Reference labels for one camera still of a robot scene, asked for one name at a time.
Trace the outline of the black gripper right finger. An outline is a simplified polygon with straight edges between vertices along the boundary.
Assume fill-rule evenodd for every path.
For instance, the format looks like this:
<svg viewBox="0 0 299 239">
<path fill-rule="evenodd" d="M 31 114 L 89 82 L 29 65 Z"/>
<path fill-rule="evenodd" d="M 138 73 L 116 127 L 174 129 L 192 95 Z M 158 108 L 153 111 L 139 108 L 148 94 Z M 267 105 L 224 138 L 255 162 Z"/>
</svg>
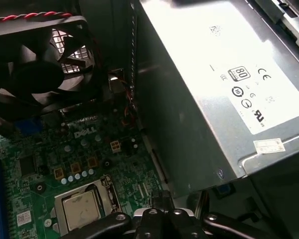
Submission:
<svg viewBox="0 0 299 239">
<path fill-rule="evenodd" d="M 278 236 L 220 213 L 209 213 L 202 220 L 192 211 L 176 208 L 169 191 L 163 192 L 163 211 L 171 239 L 277 239 Z"/>
</svg>

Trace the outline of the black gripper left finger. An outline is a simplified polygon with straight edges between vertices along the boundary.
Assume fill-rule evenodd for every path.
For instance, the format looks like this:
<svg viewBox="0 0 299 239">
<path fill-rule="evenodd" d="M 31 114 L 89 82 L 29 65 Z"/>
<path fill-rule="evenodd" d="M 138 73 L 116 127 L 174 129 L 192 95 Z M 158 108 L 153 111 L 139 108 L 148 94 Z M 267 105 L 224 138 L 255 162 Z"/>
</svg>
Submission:
<svg viewBox="0 0 299 239">
<path fill-rule="evenodd" d="M 164 191 L 151 193 L 150 208 L 133 217 L 122 212 L 110 214 L 81 228 L 82 239 L 160 239 L 163 226 Z"/>
</svg>

